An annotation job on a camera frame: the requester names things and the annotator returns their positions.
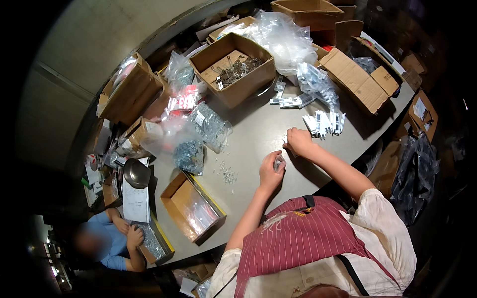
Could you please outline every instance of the person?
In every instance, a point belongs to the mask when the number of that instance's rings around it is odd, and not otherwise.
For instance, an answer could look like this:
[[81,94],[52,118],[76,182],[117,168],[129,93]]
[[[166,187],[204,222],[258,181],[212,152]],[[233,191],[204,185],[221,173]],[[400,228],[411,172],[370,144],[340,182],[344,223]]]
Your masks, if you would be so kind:
[[74,244],[83,255],[110,269],[142,272],[145,262],[137,247],[143,240],[140,228],[129,226],[116,208],[108,208],[82,224]]
[[416,256],[406,226],[371,181],[293,127],[283,147],[323,169],[358,202],[355,214],[326,197],[288,200],[266,215],[281,183],[281,151],[267,155],[260,185],[235,227],[207,298],[401,296],[414,277]]

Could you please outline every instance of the metal scoop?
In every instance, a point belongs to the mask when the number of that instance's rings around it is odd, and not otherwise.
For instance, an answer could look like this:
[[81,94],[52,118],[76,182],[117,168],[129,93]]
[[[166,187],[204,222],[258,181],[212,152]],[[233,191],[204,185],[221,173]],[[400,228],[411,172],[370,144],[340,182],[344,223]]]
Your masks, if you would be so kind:
[[126,160],[125,164],[121,164],[124,171],[123,175],[126,181],[134,188],[143,189],[149,184],[151,178],[151,169],[135,158]]

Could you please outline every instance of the wall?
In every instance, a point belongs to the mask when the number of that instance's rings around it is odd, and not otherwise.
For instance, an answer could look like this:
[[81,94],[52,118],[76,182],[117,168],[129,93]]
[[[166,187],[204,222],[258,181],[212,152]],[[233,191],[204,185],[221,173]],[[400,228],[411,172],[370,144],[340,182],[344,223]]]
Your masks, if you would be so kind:
[[63,170],[78,125],[116,66],[161,26],[204,0],[74,0],[38,51],[25,83],[17,156]]

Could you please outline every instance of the person in blue shirt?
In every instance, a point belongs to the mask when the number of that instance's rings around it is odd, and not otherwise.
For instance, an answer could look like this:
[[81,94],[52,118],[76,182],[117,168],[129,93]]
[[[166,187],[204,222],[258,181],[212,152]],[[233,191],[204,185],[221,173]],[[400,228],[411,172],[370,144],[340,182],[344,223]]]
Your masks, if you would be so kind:
[[[110,269],[142,272],[145,262],[137,247],[144,240],[143,231],[121,218],[116,208],[91,217],[74,238],[76,248]],[[123,257],[129,253],[130,258]]]

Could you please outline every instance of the blue shirt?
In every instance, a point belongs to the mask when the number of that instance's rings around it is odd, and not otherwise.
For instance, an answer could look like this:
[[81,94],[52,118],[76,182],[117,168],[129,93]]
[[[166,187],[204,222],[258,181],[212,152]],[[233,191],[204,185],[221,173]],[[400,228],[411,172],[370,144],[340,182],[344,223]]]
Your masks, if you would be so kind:
[[88,222],[100,223],[106,228],[111,236],[112,246],[107,256],[101,260],[101,263],[110,269],[126,271],[126,260],[124,257],[119,256],[122,253],[127,252],[126,241],[127,237],[123,233],[119,232],[114,223],[109,221],[106,211],[91,217]]

